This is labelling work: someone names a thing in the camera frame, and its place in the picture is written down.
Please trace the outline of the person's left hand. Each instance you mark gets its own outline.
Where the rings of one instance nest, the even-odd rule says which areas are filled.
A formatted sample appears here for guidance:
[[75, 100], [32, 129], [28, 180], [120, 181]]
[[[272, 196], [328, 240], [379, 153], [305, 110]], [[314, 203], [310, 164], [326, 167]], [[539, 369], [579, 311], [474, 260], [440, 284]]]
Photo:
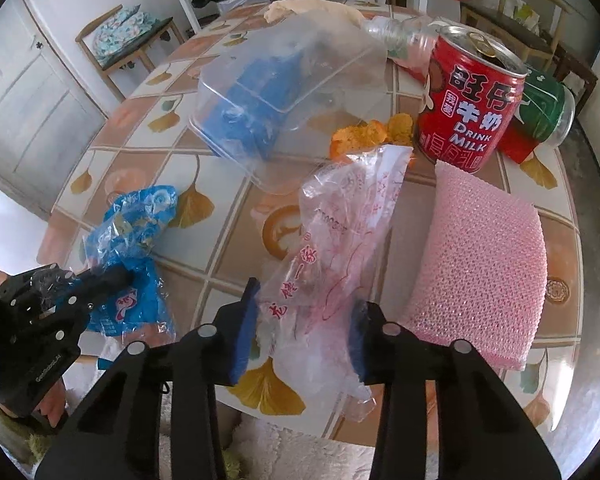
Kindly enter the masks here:
[[52, 428], [56, 428], [66, 410], [66, 388], [64, 381], [59, 379], [34, 409], [45, 417]]

